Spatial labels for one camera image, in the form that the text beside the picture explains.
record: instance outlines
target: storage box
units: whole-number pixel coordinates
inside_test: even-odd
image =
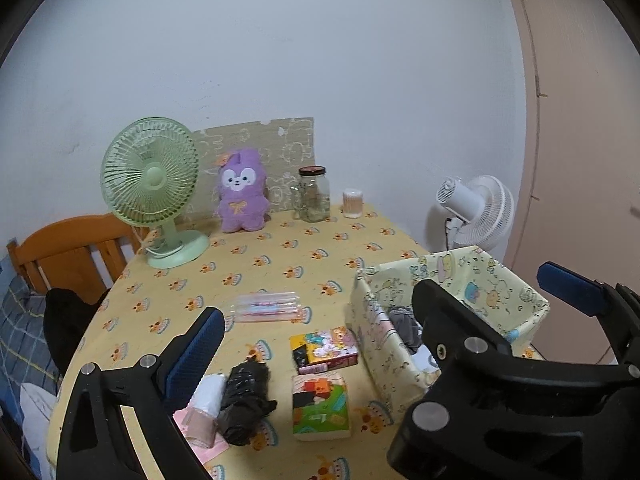
[[[322,373],[358,363],[358,347],[343,326],[316,330],[289,338],[293,361],[300,374]]]
[[[336,372],[293,377],[293,436],[330,440],[351,436],[347,386]]]
[[[478,247],[357,270],[347,327],[396,421],[440,375],[439,370],[426,373],[415,367],[386,315],[392,306],[411,307],[413,287],[420,280],[435,281],[473,310],[511,343],[515,356],[524,352],[549,311],[545,298]]]

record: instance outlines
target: grey cloth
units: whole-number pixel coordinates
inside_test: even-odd
[[[420,348],[422,340],[420,339],[420,325],[415,320],[414,313],[404,306],[393,306],[389,309],[388,316],[409,353],[415,354]]]

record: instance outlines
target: purple plush toy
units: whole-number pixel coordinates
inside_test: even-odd
[[[253,148],[230,153],[228,159],[223,160],[218,206],[223,232],[257,231],[264,227],[264,214],[269,209],[269,201],[264,196],[266,179],[260,153]]]

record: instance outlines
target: fabric storage basket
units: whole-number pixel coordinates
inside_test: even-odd
[[[386,311],[411,307],[414,285],[433,280],[473,310],[521,355],[549,311],[548,301],[478,247],[358,269],[347,326],[393,419],[422,398],[440,371],[418,370]]]

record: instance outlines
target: rolled black plastic bag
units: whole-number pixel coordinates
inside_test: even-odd
[[[255,356],[231,369],[218,415],[218,432],[233,446],[246,446],[260,420],[278,405],[267,398],[269,368]]]

